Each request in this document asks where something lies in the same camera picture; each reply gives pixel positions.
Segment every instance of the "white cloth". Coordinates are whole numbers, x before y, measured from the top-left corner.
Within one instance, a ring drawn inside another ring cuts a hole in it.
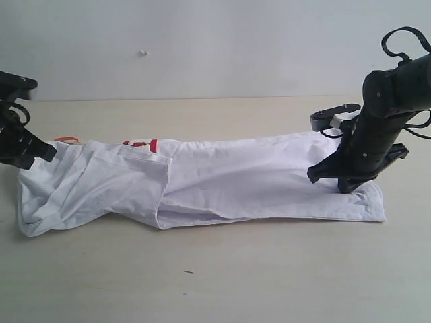
[[[318,133],[124,143],[50,142],[54,160],[18,174],[23,233],[71,229],[110,212],[158,229],[270,217],[385,221],[375,183],[351,194],[340,194],[334,179],[310,183],[308,167],[339,144]]]

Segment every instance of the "wall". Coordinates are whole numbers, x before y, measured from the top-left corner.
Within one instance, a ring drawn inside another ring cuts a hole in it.
[[[0,3],[0,70],[37,100],[360,94],[396,66],[380,40],[429,0],[13,0]],[[394,50],[422,55],[407,33]],[[140,50],[148,51],[145,57]]]

